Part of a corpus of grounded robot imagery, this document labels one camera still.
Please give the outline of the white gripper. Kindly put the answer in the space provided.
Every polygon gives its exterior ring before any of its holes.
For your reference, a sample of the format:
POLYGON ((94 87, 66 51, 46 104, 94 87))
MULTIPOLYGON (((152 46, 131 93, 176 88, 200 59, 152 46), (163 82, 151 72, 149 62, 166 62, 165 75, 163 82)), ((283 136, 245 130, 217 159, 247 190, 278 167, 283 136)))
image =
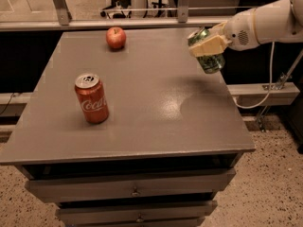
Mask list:
POLYGON ((211 36, 188 48, 190 55, 198 58, 222 54, 227 47, 236 51, 258 47, 255 11, 255 9, 249 9, 237 13, 227 22, 213 26, 209 29, 211 36))

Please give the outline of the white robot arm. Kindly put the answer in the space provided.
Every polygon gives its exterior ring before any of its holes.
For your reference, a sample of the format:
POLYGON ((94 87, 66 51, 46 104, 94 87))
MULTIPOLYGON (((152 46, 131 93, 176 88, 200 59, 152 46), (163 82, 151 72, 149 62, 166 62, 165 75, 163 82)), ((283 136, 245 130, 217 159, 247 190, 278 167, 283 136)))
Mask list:
POLYGON ((227 47, 243 51, 271 42, 303 42, 303 0, 278 0, 237 13, 188 49, 198 58, 222 54, 227 47))

